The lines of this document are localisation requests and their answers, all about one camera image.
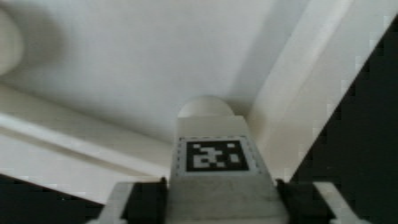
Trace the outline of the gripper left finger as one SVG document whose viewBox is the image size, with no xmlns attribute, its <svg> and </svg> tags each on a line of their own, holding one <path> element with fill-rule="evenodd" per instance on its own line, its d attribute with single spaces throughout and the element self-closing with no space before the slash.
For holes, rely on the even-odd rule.
<svg viewBox="0 0 398 224">
<path fill-rule="evenodd" d="M 87 224 L 165 224 L 167 179 L 116 184 L 103 210 Z"/>
</svg>

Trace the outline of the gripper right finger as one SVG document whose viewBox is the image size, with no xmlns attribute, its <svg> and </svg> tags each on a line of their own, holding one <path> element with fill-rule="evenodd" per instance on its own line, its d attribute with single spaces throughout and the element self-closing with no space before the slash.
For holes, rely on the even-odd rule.
<svg viewBox="0 0 398 224">
<path fill-rule="evenodd" d="M 332 182 L 284 182 L 277 192 L 288 211 L 288 224 L 371 224 L 359 217 Z"/>
</svg>

